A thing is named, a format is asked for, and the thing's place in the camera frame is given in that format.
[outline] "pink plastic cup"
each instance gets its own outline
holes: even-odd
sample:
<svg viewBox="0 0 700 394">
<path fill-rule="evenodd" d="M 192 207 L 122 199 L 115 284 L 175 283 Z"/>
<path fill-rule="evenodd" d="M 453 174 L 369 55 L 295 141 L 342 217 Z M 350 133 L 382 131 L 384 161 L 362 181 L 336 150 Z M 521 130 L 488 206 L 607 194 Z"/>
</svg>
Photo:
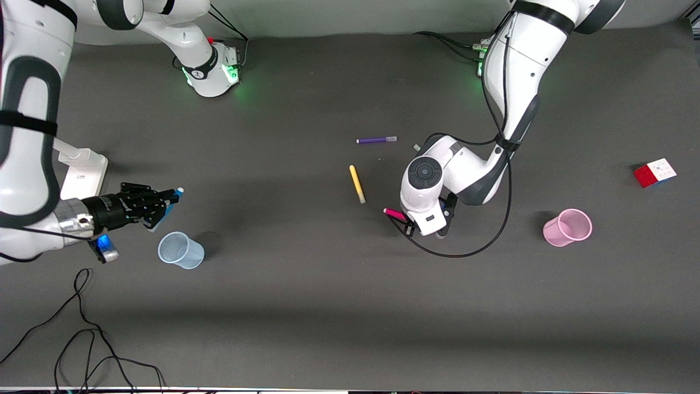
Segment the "pink plastic cup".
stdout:
<svg viewBox="0 0 700 394">
<path fill-rule="evenodd" d="M 593 231 L 591 219 L 585 213 L 568 209 L 545 224 L 542 232 L 545 239 L 557 247 L 567 246 L 572 242 L 590 237 Z"/>
</svg>

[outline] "gray floor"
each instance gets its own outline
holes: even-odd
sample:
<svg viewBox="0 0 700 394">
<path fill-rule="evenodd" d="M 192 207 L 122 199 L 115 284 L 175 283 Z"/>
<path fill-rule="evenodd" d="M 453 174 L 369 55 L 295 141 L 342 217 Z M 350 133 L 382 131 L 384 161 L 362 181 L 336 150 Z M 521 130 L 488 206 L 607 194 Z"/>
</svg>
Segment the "gray floor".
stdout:
<svg viewBox="0 0 700 394">
<path fill-rule="evenodd" d="M 109 157 L 106 191 L 129 181 L 185 196 L 156 234 L 113 232 L 113 263 L 77 246 L 1 267 L 3 352 L 87 266 L 87 314 L 171 386 L 700 390 L 700 69 L 687 22 L 571 38 L 514 160 L 511 222 L 460 261 L 416 250 L 381 209 L 398 206 L 427 134 L 493 136 L 473 64 L 422 36 L 265 39 L 249 55 L 243 83 L 205 100 L 164 46 L 77 48 L 60 136 Z M 375 135 L 399 141 L 355 144 Z M 679 176 L 641 189 L 631 169 L 662 157 Z M 448 239 L 422 242 L 482 245 L 505 197 L 460 206 Z M 549 246 L 542 224 L 569 207 L 589 213 L 593 236 Z M 204 244 L 199 268 L 158 260 L 175 230 Z M 0 386 L 53 384 L 82 327 L 75 307 L 0 367 Z M 78 385 L 79 343 L 63 367 Z M 156 384 L 150 370 L 127 371 Z M 124 384 L 114 366 L 98 382 Z"/>
</svg>

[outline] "black strap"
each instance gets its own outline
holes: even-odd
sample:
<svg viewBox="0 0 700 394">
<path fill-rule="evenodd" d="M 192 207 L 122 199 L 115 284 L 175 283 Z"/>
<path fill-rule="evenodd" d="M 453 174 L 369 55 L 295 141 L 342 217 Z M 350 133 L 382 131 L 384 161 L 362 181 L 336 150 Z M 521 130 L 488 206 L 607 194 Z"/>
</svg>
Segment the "black strap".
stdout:
<svg viewBox="0 0 700 394">
<path fill-rule="evenodd" d="M 43 121 L 41 119 L 25 116 L 20 112 L 6 111 L 4 109 L 0 111 L 0 124 L 39 131 L 53 137 L 56 136 L 58 131 L 56 122 Z"/>
<path fill-rule="evenodd" d="M 603 29 L 624 5 L 625 0 L 600 1 L 588 14 L 574 32 L 581 34 L 593 34 Z"/>
<path fill-rule="evenodd" d="M 518 0 L 515 2 L 515 4 L 513 4 L 512 10 L 544 20 L 550 25 L 563 31 L 567 36 L 573 32 L 573 28 L 575 26 L 574 21 L 569 19 L 563 13 L 552 10 L 551 8 L 545 7 L 541 4 Z"/>
<path fill-rule="evenodd" d="M 170 11 L 173 10 L 174 6 L 175 0 L 168 0 L 167 3 L 165 3 L 165 6 L 163 7 L 163 11 L 160 11 L 160 13 L 163 15 L 170 15 Z"/>
<path fill-rule="evenodd" d="M 68 7 L 63 1 L 61 0 L 31 0 L 34 3 L 46 7 L 49 6 L 56 11 L 60 12 L 63 14 L 64 17 L 68 18 L 73 23 L 73 27 L 75 27 L 75 30 L 78 29 L 78 15 L 76 15 L 76 12 L 73 11 L 72 8 Z"/>
<path fill-rule="evenodd" d="M 498 133 L 496 135 L 496 144 L 503 148 L 503 150 L 506 152 L 515 152 L 516 150 L 518 150 L 518 148 L 520 148 L 521 143 L 504 140 L 503 138 L 501 138 L 501 134 Z"/>
<path fill-rule="evenodd" d="M 214 69 L 214 66 L 218 64 L 218 51 L 216 48 L 211 47 L 211 57 L 206 63 L 199 67 L 186 67 L 183 66 L 185 71 L 191 75 L 194 79 L 206 79 L 209 72 Z"/>
</svg>

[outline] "plastic cup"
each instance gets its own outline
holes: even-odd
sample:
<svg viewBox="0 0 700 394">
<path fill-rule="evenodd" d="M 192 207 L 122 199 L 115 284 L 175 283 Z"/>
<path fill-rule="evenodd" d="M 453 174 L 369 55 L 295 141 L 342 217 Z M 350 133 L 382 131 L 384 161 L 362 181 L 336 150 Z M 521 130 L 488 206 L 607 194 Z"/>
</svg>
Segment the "plastic cup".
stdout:
<svg viewBox="0 0 700 394">
<path fill-rule="evenodd" d="M 158 244 L 158 257 L 168 264 L 193 269 L 204 260 L 204 248 L 189 239 L 186 234 L 175 231 L 163 237 Z"/>
<path fill-rule="evenodd" d="M 557 247 L 584 240 L 590 237 L 592 231 L 593 224 L 588 215 L 575 209 L 562 211 L 542 230 L 547 242 Z"/>
</svg>

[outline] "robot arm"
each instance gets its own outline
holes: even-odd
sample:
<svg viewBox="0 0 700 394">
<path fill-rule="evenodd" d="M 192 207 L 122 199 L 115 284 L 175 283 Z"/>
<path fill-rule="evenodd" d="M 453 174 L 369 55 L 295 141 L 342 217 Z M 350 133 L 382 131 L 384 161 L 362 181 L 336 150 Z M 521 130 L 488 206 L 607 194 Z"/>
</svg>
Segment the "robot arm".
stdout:
<svg viewBox="0 0 700 394">
<path fill-rule="evenodd" d="M 492 37 L 484 61 L 484 95 L 500 129 L 488 160 L 453 137 L 438 136 L 426 141 L 404 172 L 401 205 L 424 236 L 447 225 L 439 201 L 443 186 L 466 205 L 491 200 L 537 114 L 542 75 L 569 34 L 597 32 L 625 2 L 510 1 L 511 10 Z"/>
<path fill-rule="evenodd" d="M 81 23 L 114 30 L 141 30 L 161 40 L 183 65 L 187 82 L 204 97 L 225 93 L 239 81 L 238 54 L 209 43 L 192 21 L 209 11 L 209 0 L 78 1 Z"/>
<path fill-rule="evenodd" d="M 59 201 L 51 155 L 77 28 L 74 0 L 0 4 L 0 265 L 31 261 L 129 223 L 154 229 L 180 190 L 123 184 L 117 194 Z M 90 244 L 103 262 L 118 255 L 105 242 Z"/>
</svg>

